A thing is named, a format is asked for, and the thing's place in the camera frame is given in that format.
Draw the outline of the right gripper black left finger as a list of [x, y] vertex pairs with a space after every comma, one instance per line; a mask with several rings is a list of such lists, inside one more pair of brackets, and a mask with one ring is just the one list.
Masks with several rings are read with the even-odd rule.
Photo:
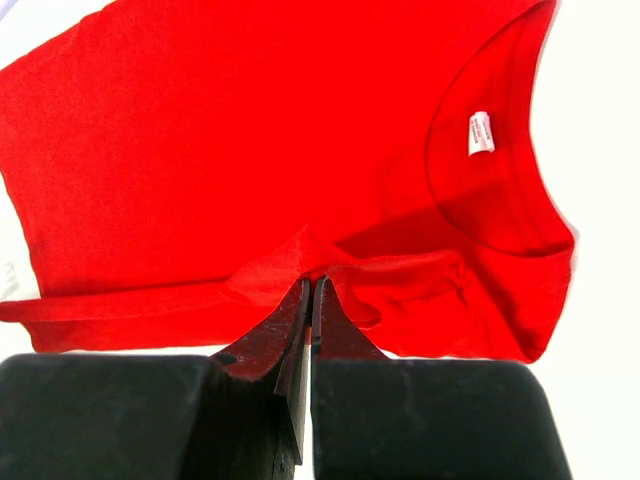
[[295, 465], [303, 463], [309, 315], [310, 281], [303, 278], [267, 318], [213, 356], [225, 375], [216, 409], [231, 432], [256, 440], [273, 427]]

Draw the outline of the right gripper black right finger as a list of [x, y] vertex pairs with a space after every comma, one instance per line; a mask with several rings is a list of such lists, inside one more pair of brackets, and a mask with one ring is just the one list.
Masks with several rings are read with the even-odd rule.
[[316, 283], [311, 318], [313, 359], [386, 360], [387, 356], [347, 317], [328, 276]]

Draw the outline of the red t shirt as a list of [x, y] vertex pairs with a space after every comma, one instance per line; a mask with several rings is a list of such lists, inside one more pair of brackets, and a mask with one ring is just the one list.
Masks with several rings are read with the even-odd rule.
[[574, 239], [532, 146], [552, 1], [116, 1], [1, 72], [39, 352], [225, 344], [301, 278], [402, 356], [545, 351]]

